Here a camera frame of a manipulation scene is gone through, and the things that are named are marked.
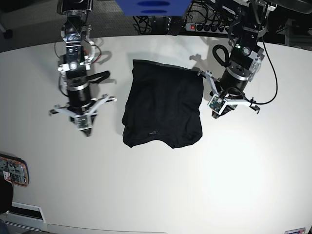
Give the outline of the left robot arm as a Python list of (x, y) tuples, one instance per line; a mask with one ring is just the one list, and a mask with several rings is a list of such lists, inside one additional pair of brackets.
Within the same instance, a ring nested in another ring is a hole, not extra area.
[(212, 90), (208, 107), (215, 119), (239, 105), (258, 113), (262, 105), (270, 103), (247, 98), (244, 93), (247, 84), (259, 71), (263, 59), (269, 56), (266, 47), (258, 45), (266, 33), (269, 5), (265, 0), (251, 0), (246, 10), (238, 8), (235, 20), (228, 29), (230, 49), (220, 44), (212, 49), (213, 57), (225, 69), (219, 79), (214, 78), (210, 71), (204, 72)]

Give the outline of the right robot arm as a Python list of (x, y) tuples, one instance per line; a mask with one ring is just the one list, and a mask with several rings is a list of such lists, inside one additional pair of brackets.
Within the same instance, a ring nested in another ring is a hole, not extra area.
[(87, 24), (88, 14), (92, 10), (91, 0), (58, 1), (57, 13), (66, 16), (60, 32), (66, 52), (59, 57), (58, 89), (68, 98), (68, 102), (65, 106), (55, 105), (49, 111), (49, 115), (68, 116), (70, 122), (87, 137), (92, 133), (98, 108), (107, 102), (116, 101), (116, 97), (108, 94), (101, 98), (95, 98), (91, 94), (91, 84), (99, 84), (110, 76), (109, 71), (87, 75), (96, 49), (95, 43), (90, 39), (91, 25)]

